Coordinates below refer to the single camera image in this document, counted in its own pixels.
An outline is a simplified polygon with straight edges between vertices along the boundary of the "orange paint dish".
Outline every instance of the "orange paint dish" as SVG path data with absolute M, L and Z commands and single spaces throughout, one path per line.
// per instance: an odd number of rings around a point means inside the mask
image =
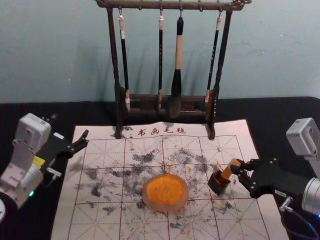
M 155 211 L 177 212 L 187 203 L 188 197 L 186 182 L 170 173 L 150 178 L 142 188 L 145 205 Z

